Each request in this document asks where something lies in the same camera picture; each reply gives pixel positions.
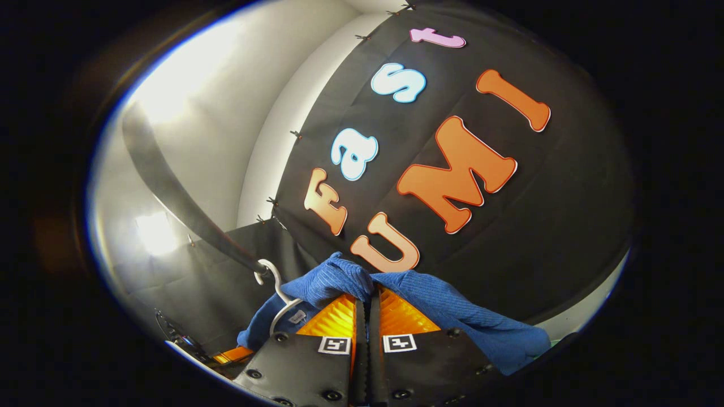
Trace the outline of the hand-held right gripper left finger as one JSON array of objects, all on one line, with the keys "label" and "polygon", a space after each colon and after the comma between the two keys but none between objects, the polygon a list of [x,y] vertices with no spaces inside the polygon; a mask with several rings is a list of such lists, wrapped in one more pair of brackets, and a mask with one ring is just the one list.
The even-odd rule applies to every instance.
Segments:
[{"label": "hand-held right gripper left finger", "polygon": [[235,383],[285,407],[364,407],[367,360],[364,304],[344,294],[295,334],[271,334]]}]

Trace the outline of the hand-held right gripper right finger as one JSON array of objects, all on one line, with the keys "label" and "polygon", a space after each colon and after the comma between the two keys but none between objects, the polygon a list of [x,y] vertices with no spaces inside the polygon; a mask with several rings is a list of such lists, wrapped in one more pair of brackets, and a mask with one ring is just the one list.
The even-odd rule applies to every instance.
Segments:
[{"label": "hand-held right gripper right finger", "polygon": [[368,322],[369,407],[469,407],[502,379],[463,329],[444,329],[376,286]]}]

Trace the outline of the blue corduroy jacket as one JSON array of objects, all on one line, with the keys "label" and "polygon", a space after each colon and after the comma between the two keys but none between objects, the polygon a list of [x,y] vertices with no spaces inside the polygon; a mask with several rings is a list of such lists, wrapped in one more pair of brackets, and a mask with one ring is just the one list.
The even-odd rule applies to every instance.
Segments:
[{"label": "blue corduroy jacket", "polygon": [[378,284],[408,301],[438,327],[463,330],[504,375],[516,373],[551,347],[544,329],[475,305],[436,276],[413,270],[369,273],[340,252],[283,284],[282,291],[301,302],[274,325],[275,330],[296,333],[343,294],[368,303]]}]

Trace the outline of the white clothes hanger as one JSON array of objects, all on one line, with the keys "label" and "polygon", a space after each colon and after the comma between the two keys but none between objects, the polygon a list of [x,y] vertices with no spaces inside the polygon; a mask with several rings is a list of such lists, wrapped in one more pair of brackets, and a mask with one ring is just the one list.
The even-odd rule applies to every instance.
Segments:
[{"label": "white clothes hanger", "polygon": [[272,319],[269,326],[269,335],[274,335],[276,332],[276,326],[278,322],[287,314],[288,311],[292,311],[295,307],[300,305],[303,300],[300,298],[292,300],[286,293],[282,291],[282,276],[278,268],[267,259],[260,258],[257,263],[262,266],[262,271],[254,271],[255,280],[259,285],[264,285],[264,276],[272,275],[274,279],[274,291],[277,296],[284,302],[284,306],[277,312]]}]

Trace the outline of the black clothes rack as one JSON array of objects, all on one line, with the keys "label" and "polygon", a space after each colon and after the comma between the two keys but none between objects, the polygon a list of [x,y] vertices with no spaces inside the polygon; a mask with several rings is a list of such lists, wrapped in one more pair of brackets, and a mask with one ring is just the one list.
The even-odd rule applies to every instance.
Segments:
[{"label": "black clothes rack", "polygon": [[221,230],[183,187],[156,141],[152,124],[139,103],[121,118],[122,138],[143,183],[181,224],[229,258],[261,276],[270,270]]}]

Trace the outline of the black backdrop cloth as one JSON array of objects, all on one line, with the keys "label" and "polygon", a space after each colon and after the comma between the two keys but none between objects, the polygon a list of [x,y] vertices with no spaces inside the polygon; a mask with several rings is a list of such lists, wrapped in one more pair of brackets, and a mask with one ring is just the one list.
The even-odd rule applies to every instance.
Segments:
[{"label": "black backdrop cloth", "polygon": [[139,106],[181,185],[253,258],[292,280],[387,221],[478,306],[552,340],[584,324],[630,247],[633,180],[594,85],[521,28],[460,2],[271,0],[168,53],[111,127],[120,195],[160,226],[114,255],[130,304],[161,309],[210,353],[270,296],[135,173]]}]

